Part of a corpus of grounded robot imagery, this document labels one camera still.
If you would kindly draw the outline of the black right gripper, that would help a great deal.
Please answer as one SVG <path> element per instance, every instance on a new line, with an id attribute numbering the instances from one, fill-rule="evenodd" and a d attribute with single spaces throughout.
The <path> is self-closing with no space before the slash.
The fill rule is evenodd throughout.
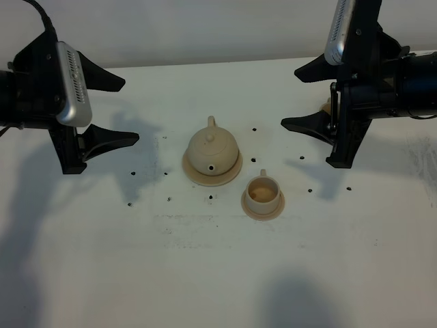
<path id="1" fill-rule="evenodd" d="M 394 92 L 394 75 L 385 73 L 383 65 L 394 66 L 410 52 L 409 46 L 401 46 L 378 23 L 381 5 L 381 1 L 356 1 L 342 63 L 331 65 L 320 55 L 294 71 L 303 83 L 337 80 L 331 87 L 331 96 L 341 99 L 331 107 L 331 123 L 327 112 L 281 121 L 288 131 L 334 144 L 326 161 L 335 168 L 352 166 L 371 123 L 368 112 L 381 106 L 383 98 Z"/>

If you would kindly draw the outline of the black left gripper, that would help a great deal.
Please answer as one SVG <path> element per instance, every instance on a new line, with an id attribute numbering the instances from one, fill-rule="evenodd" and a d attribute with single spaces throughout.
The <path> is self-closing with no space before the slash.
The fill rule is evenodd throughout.
<path id="1" fill-rule="evenodd" d="M 96 65 L 82 52 L 78 54 L 87 89 L 119 92 L 125 86 L 125 79 Z M 8 62 L 7 127 L 47 130 L 64 174 L 81 174 L 86 161 L 139 141 L 138 133 L 91 124 L 79 135 L 78 144 L 76 129 L 62 126 L 56 119 L 64 104 L 57 37 L 45 31 Z"/>

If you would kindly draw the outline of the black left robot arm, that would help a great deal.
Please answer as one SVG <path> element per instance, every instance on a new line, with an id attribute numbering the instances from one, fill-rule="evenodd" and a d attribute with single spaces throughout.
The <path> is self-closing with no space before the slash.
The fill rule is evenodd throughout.
<path id="1" fill-rule="evenodd" d="M 88 91 L 118 92 L 125 83 L 45 31 L 1 71 L 1 126 L 47 130 L 62 172 L 81 174 L 88 160 L 139 140 L 91 123 Z"/>

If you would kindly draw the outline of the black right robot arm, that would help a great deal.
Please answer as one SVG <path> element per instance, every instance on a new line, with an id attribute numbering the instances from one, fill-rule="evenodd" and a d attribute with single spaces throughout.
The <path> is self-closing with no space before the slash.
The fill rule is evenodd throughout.
<path id="1" fill-rule="evenodd" d="M 325 51 L 295 70 L 330 80 L 330 112 L 284 118 L 282 127 L 330 144 L 326 162 L 350 169 L 374 119 L 436 117 L 436 54 L 416 55 L 384 33 L 381 1 L 338 1 Z"/>

